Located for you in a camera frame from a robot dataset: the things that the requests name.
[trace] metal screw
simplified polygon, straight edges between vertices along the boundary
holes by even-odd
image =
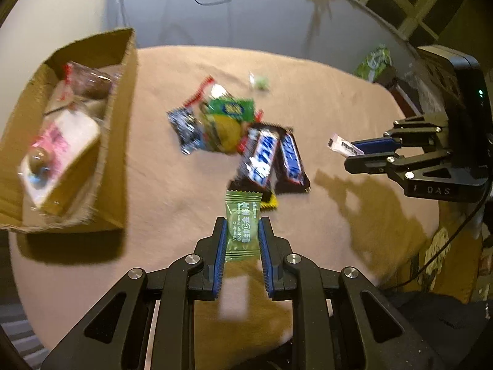
[[[296,254],[296,253],[288,254],[286,256],[286,260],[288,263],[298,264],[301,261],[301,256],[299,254]]]
[[[197,264],[200,261],[200,256],[197,254],[189,254],[186,258],[185,261],[188,264]]]
[[[139,278],[141,278],[141,276],[144,274],[144,271],[142,271],[142,269],[140,268],[132,268],[129,272],[128,272],[128,276],[130,278],[132,278],[133,280],[138,280]]]
[[[354,267],[346,267],[344,269],[344,275],[348,278],[356,278],[359,275],[359,271]]]

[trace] green bag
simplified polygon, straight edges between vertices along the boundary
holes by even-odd
[[[246,257],[259,257],[258,220],[262,193],[226,192],[226,219],[228,221],[228,245],[226,261]]]
[[[383,44],[380,44],[378,48],[366,56],[364,61],[354,71],[354,75],[373,82],[389,66],[392,66],[390,51]]]

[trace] candy pile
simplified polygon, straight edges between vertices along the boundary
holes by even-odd
[[[253,100],[234,98],[208,77],[182,107],[168,112],[168,120],[184,154],[196,149],[241,153],[227,189],[261,193],[261,208],[266,209],[277,207],[276,195],[307,193],[310,181],[293,129],[262,123],[262,114],[255,114]]]

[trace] chocolate bar wrapper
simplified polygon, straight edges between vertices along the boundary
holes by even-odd
[[[281,127],[253,124],[248,131],[248,142],[240,166],[229,189],[262,193],[262,201],[271,199],[271,175],[279,148]]]
[[[275,161],[275,174],[277,176],[275,192],[278,195],[282,193],[307,193],[310,190],[310,180],[303,168],[292,129],[287,130],[280,143]]]

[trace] beige tablecloth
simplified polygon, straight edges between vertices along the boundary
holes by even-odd
[[[319,266],[352,265],[378,281],[408,260],[438,226],[435,201],[407,198],[385,175],[350,175],[331,152],[334,132],[374,138],[402,118],[378,85],[304,60],[257,51],[159,47],[139,51],[128,146],[128,228],[91,235],[16,236],[11,256],[19,295],[41,341],[53,348],[129,269],[154,271],[193,251],[225,214],[224,193],[238,156],[180,152],[166,111],[207,75],[233,95],[253,94],[265,121],[293,126],[312,183],[279,196],[274,232]],[[250,92],[248,71],[270,80]],[[220,369],[290,337],[290,303],[272,303],[258,263],[227,264],[221,296],[196,304],[196,364]]]

